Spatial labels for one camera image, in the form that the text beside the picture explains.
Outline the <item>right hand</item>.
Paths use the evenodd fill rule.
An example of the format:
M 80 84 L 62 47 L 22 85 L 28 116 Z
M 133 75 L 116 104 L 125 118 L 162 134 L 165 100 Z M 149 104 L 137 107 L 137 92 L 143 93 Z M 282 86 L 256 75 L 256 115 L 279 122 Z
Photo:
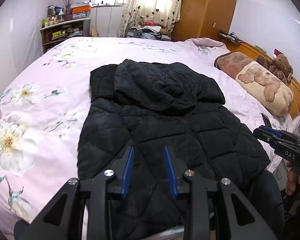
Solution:
M 290 168 L 289 172 L 287 173 L 287 183 L 286 183 L 286 194 L 290 196 L 295 191 L 296 184 L 300 185 L 300 175 L 297 176 L 295 174 L 293 163 L 288 162 L 286 166 Z

